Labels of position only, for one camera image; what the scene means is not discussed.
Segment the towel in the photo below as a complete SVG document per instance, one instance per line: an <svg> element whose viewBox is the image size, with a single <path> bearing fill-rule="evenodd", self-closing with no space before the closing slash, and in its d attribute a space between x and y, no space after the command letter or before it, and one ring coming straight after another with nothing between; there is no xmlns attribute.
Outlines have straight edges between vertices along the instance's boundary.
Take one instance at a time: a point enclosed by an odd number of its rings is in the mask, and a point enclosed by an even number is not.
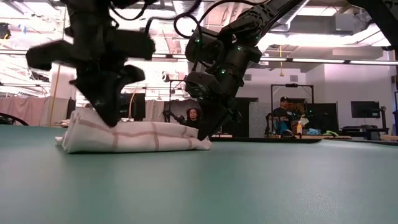
<svg viewBox="0 0 398 224"><path fill-rule="evenodd" d="M109 128L96 111L78 108L66 133L55 140L67 153L209 150L210 140L197 136L195 128L162 122L119 122Z"/></svg>

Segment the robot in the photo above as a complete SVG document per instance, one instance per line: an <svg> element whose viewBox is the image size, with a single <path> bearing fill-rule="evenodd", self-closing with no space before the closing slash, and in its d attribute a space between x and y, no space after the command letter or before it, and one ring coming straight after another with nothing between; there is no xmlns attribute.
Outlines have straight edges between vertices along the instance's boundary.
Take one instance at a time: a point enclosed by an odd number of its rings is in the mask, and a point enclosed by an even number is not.
<svg viewBox="0 0 398 224"><path fill-rule="evenodd" d="M394 15L396 0L348 0L365 8L376 21L393 49L398 45ZM144 72L127 58L150 60L155 52L153 40L145 32L119 30L112 25L109 8L124 9L137 0L61 0L68 8L71 26L65 33L74 43L63 40L32 47L26 54L28 66L50 70L53 62L76 68L75 85L109 126L117 124L119 95L130 83L145 79ZM145 6L156 0L145 0ZM262 52L256 47L262 37L286 13L302 0L270 0L243 12L217 33L197 27L190 37L185 56L194 63L206 65L205 72L188 74L185 91L201 107L198 139L214 134L229 120L241 119L235 97L244 85L243 76L251 63L258 63Z"/></svg>

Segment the table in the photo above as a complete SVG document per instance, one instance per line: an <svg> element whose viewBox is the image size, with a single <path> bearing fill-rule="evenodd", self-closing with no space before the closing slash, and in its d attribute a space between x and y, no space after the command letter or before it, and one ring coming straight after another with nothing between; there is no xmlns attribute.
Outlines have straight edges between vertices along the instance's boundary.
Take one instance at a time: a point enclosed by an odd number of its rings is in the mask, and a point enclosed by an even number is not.
<svg viewBox="0 0 398 224"><path fill-rule="evenodd" d="M398 147L215 142L68 155L60 128L0 126L0 223L397 223Z"/></svg>

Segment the woman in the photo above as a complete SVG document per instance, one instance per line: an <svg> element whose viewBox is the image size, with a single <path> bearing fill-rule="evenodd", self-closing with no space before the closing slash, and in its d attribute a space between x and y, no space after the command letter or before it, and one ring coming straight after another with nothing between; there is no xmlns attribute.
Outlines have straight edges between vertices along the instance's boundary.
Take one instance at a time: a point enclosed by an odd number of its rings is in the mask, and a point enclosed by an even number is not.
<svg viewBox="0 0 398 224"><path fill-rule="evenodd" d="M187 120L185 125L191 128L199 128L200 111L196 108L187 110Z"/></svg>

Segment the ceiling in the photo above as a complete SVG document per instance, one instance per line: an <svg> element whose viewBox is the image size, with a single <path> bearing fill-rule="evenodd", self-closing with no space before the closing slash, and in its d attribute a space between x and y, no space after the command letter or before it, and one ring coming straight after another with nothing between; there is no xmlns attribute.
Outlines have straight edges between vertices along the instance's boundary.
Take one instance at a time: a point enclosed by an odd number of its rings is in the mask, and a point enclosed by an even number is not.
<svg viewBox="0 0 398 224"><path fill-rule="evenodd" d="M199 18L207 8L209 8L213 1L202 1L201 7L195 14ZM185 11L192 1L162 1L153 5L146 10L141 19L136 21L124 21L118 16L111 13L111 15L120 23L120 29L139 30L145 27L147 19L152 16L170 17L180 14ZM139 13L142 5L136 4L125 10L118 10L118 12L125 17L132 18ZM206 18L203 26L219 31L223 26L234 21L237 16L248 9L249 6L240 3L227 3L216 7L211 11ZM320 27L323 27L321 22L330 20L335 14L357 14L358 20L366 19L366 12L358 8L350 6L344 0L311 0L301 8L292 20L292 29L306 28L308 31L300 33L301 36L307 35L306 39L309 44L298 45L295 44L291 37L298 33L289 32L274 32L271 31L265 38L261 40L259 48L265 54L273 57L306 57L306 58L342 58L342 59L376 59L381 57L382 50L380 47L372 47L374 43L381 41L384 36L378 37L373 42L355 42L345 44L344 46L336 45L312 45L315 38L326 35L326 33L313 34L312 27L309 22L319 21ZM11 38L7 40L0 40L0 82L13 84L43 84L46 87L20 87L13 89L7 88L7 94L29 94L42 96L49 91L49 83L43 82L43 77L51 80L49 72L28 70L24 55L9 55L5 50L27 50L29 47L44 44L49 41L64 38L67 41L72 41L63 33L63 28L69 25L68 15L65 8L59 1L46 0L24 0L24 1L8 1L0 0L0 22L9 24L11 31ZM190 35L191 30L195 28L195 24L189 19L182 19L177 23L178 28L187 35ZM178 36L175 33L172 22L170 21L154 21L151 26L150 34L156 42L157 54L184 54L187 40ZM137 62L131 61L131 64L137 65L144 69L147 75L147 80L140 83L141 86L152 86L167 88L169 84L162 81L164 73L173 74L175 78L183 78L188 72L187 63L184 60L168 60L166 62L157 62L154 66L153 62ZM270 62L263 66L269 69L279 68L279 62ZM310 69L308 64L302 63L286 63L284 68L301 68L303 71Z"/></svg>

